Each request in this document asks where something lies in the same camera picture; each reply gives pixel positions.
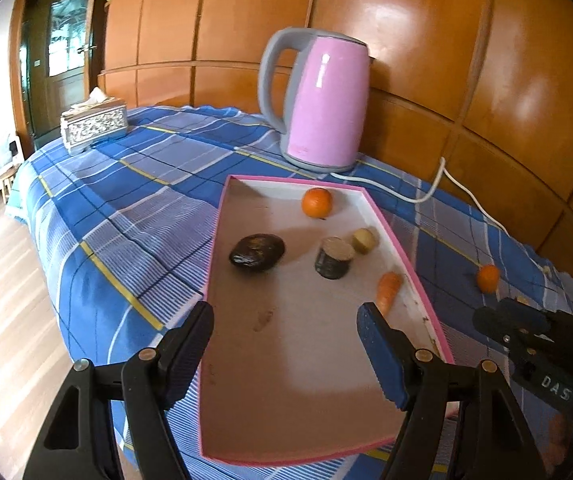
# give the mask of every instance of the wooden floor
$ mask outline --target wooden floor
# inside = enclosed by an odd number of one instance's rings
[[[28,229],[4,215],[0,197],[0,472],[7,480],[22,478],[70,367]],[[140,478],[128,465],[124,474]]]

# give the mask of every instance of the bed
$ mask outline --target bed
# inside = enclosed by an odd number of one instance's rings
[[[321,179],[279,156],[278,134],[261,116],[234,108],[145,107],[129,111],[129,134],[69,156],[61,140],[18,171],[7,213],[26,222],[46,275],[58,326],[71,358],[121,362],[180,325],[204,298],[218,201],[229,174]],[[352,174],[407,196],[429,185],[362,156]],[[473,309],[507,296],[573,313],[573,279],[533,249],[506,236],[471,206],[441,190],[411,205],[365,184],[403,245],[433,303],[456,363],[483,358],[508,377],[503,349],[475,331]],[[475,285],[479,266],[494,262],[496,294]],[[553,410],[511,383],[540,447]],[[194,478],[376,479],[390,447],[301,466],[253,467],[201,457],[198,382],[167,413]],[[113,405],[116,438],[132,462],[124,407]],[[449,461],[455,422],[447,420],[434,475]]]

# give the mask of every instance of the silver tissue box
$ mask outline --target silver tissue box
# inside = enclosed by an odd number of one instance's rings
[[[83,152],[99,140],[126,135],[126,103],[109,98],[101,103],[72,108],[60,118],[60,132],[64,146],[71,155]]]

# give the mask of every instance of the kettle lid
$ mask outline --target kettle lid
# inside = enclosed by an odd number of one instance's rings
[[[319,36],[321,38],[337,38],[338,40],[350,41],[351,43],[358,43],[368,47],[364,41],[356,40],[356,38],[346,36],[345,34],[340,34],[339,32],[322,30],[321,28],[310,28],[309,30],[311,31],[311,34],[313,34],[314,36]]]

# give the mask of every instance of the door handle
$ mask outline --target door handle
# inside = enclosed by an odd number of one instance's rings
[[[98,46],[97,45],[84,45],[77,49],[77,53],[81,54],[83,52],[89,52],[89,50],[95,50]]]

